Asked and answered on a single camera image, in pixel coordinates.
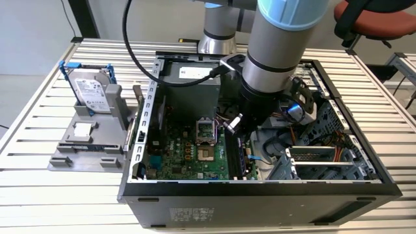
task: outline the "aluminum extrusion table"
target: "aluminum extrusion table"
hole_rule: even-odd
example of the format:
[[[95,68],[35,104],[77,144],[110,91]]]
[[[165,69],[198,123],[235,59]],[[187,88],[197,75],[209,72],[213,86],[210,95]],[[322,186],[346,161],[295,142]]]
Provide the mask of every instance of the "aluminum extrusion table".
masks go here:
[[[193,43],[134,42],[131,48],[147,70],[154,51],[195,52]],[[246,46],[238,47],[239,53],[245,50]],[[416,122],[357,56],[342,50],[306,49],[303,58],[319,61],[402,197],[338,227],[166,232],[416,233]],[[70,44],[61,59],[95,65],[110,63],[123,89],[121,95],[127,105],[137,104],[131,85],[139,84],[145,94],[147,78],[135,68],[122,42],[83,39]],[[74,114],[74,101],[54,66],[0,140],[0,227],[7,227],[0,230],[1,234],[153,231],[139,230],[127,205],[117,203],[121,174],[46,171],[50,154]]]

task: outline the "white sticker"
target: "white sticker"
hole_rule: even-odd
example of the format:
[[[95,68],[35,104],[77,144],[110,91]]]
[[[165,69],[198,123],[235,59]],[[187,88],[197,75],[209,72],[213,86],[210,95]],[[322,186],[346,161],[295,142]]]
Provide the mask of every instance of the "white sticker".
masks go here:
[[[93,79],[74,79],[85,106],[97,113],[109,112],[109,106],[99,82]]]
[[[181,67],[179,78],[181,79],[199,79],[209,75],[211,68],[209,67]]]
[[[73,136],[87,137],[90,133],[91,124],[90,123],[75,123],[75,128],[73,129]]]
[[[214,208],[169,208],[173,222],[209,222],[211,221]]]

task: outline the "black cable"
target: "black cable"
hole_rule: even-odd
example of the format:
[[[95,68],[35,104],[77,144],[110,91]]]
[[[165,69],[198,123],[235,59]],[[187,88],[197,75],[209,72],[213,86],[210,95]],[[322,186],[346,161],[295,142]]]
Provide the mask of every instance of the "black cable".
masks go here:
[[[401,81],[399,81],[398,84],[397,84],[397,87],[395,87],[395,89],[394,89],[394,92],[391,93],[393,96],[394,96],[394,94],[395,94],[395,92],[397,92],[397,89],[398,89],[398,87],[399,87],[399,85],[401,85],[403,79],[405,79],[405,77],[401,79]]]
[[[413,100],[414,100],[414,98],[411,98],[411,99],[409,100],[409,103],[407,103],[407,105],[405,106],[403,109],[407,109],[407,108],[410,107]]]
[[[139,69],[139,71],[146,75],[146,77],[157,82],[158,84],[162,84],[165,86],[170,86],[170,87],[189,87],[189,86],[193,86],[198,83],[202,83],[205,80],[207,80],[209,78],[213,78],[215,77],[218,74],[223,74],[227,72],[227,68],[221,65],[218,67],[215,67],[214,69],[210,70],[209,72],[209,75],[205,76],[203,78],[195,80],[195,81],[191,81],[191,82],[187,82],[187,83],[169,83],[169,82],[165,82],[159,79],[157,79],[155,77],[153,77],[153,75],[143,69],[143,67],[141,66],[138,60],[135,59],[135,55],[130,49],[130,43],[129,43],[129,38],[127,38],[127,29],[126,29],[126,24],[127,24],[127,14],[129,14],[129,9],[130,9],[130,0],[126,1],[125,3],[125,8],[123,8],[123,13],[122,13],[122,40],[123,40],[123,44],[125,44],[125,48],[127,50],[127,53],[129,53],[129,56],[130,56],[130,59],[131,61],[134,62],[137,68]]]
[[[261,161],[261,162],[265,163],[266,165],[273,165],[273,163],[269,163],[269,162],[263,161],[262,159],[259,159],[258,161]]]
[[[333,133],[327,133],[325,135],[319,135],[317,138],[314,138],[310,142],[309,145],[315,145],[323,138],[330,137]]]
[[[69,18],[67,18],[67,14],[66,14],[66,9],[65,9],[63,1],[59,0],[59,2],[62,3],[63,13],[65,13],[65,17],[66,17],[67,24],[69,24],[70,29],[71,29],[71,32],[73,32],[73,37],[75,37],[75,31],[73,30],[73,27],[71,27],[71,24],[70,24],[70,21],[69,21]]]

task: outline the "white wall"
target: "white wall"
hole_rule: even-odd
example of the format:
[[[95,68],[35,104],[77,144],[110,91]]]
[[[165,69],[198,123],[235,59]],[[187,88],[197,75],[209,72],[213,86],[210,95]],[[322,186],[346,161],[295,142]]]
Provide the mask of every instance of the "white wall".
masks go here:
[[[59,0],[0,0],[0,32],[0,74],[47,74],[73,37]]]
[[[317,25],[307,47],[342,49],[333,34],[333,7]],[[78,34],[67,6],[69,19]],[[121,40],[121,15],[125,0],[89,0],[102,39]],[[416,14],[416,6],[407,10]],[[189,0],[133,0],[129,10],[129,39],[177,42],[178,38],[198,39],[203,26],[203,4]],[[59,0],[0,0],[0,74],[45,75],[71,38]],[[238,33],[238,43],[247,43],[247,34]],[[365,62],[383,63],[393,52],[416,53],[416,34],[391,41],[387,49],[381,42],[361,39],[355,51]]]

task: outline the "label sticker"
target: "label sticker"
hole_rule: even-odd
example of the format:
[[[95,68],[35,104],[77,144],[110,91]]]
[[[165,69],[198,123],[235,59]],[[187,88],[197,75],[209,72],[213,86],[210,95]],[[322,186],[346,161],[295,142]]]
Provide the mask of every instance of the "label sticker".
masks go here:
[[[199,79],[209,75],[211,68],[209,67],[181,67],[179,78],[181,79]]]
[[[97,113],[109,112],[109,105],[106,102],[101,83],[93,79],[74,79],[77,84],[77,91],[85,106]]]
[[[214,208],[169,208],[170,220],[174,222],[210,221]]]

